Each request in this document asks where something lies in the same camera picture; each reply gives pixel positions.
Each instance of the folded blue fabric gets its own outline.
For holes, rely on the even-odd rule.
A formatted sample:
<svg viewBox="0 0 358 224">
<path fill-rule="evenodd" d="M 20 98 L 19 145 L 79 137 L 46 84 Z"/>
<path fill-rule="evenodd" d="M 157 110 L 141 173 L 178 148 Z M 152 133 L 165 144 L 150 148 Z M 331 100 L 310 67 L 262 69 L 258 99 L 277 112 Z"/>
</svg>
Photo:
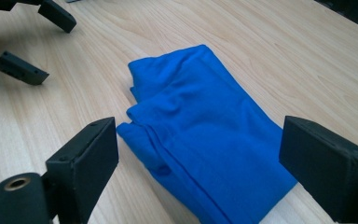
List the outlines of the folded blue fabric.
<svg viewBox="0 0 358 224">
<path fill-rule="evenodd" d="M 202 223 L 257 223 L 293 187 L 282 129 L 201 45 L 129 64 L 137 105 L 118 134 Z"/>
</svg>

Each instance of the wood grain surface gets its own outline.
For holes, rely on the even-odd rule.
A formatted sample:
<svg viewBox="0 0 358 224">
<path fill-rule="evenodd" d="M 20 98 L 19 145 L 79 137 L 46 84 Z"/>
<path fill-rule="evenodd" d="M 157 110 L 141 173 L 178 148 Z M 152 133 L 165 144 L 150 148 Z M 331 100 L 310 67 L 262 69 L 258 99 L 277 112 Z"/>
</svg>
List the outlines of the wood grain surface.
<svg viewBox="0 0 358 224">
<path fill-rule="evenodd" d="M 358 145 L 358 25 L 311 0 L 82 0 L 59 5 L 71 34 L 17 4 L 0 11 L 8 50 L 50 73 L 29 86 L 0 73 L 0 182 L 46 172 L 45 160 L 88 123 L 129 121 L 127 64 L 199 44 L 211 48 L 281 127 L 314 120 Z M 118 138 L 120 163 L 89 223 L 198 223 Z M 263 223 L 333 223 L 297 185 Z"/>
</svg>

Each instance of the table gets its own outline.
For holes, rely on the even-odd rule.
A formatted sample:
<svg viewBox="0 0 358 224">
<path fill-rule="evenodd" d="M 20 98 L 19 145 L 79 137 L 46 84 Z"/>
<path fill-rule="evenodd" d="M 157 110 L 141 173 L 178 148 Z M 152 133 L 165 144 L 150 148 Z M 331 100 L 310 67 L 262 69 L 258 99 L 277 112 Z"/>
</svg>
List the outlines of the table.
<svg viewBox="0 0 358 224">
<path fill-rule="evenodd" d="M 46 172 L 44 161 L 96 119 L 129 121 L 127 64 L 198 44 L 210 47 L 281 127 L 314 120 L 358 145 L 358 25 L 311 0 L 83 0 L 59 5 L 66 34 L 18 4 L 0 11 L 5 49 L 48 71 L 41 86 L 0 73 L 0 182 Z M 89 223 L 198 223 L 118 138 L 120 163 Z M 332 223 L 296 185 L 263 223 Z"/>
</svg>

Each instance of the blue towel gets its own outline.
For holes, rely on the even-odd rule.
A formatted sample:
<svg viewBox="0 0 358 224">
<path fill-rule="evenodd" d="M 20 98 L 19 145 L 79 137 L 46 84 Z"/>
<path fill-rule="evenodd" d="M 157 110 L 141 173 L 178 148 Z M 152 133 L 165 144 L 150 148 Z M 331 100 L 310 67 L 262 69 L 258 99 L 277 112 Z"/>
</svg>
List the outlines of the blue towel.
<svg viewBox="0 0 358 224">
<path fill-rule="evenodd" d="M 206 46 L 129 64 L 137 105 L 118 134 L 202 223 L 257 223 L 294 186 L 282 129 Z"/>
</svg>

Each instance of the blue cloth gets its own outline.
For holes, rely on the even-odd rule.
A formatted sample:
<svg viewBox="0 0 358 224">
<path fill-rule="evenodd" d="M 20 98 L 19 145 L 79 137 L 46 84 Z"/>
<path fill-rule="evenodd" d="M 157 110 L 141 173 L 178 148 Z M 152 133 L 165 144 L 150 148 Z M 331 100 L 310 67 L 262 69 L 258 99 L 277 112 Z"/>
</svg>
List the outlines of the blue cloth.
<svg viewBox="0 0 358 224">
<path fill-rule="evenodd" d="M 202 223 L 257 223 L 293 187 L 282 129 L 206 46 L 129 64 L 137 105 L 118 134 Z"/>
</svg>

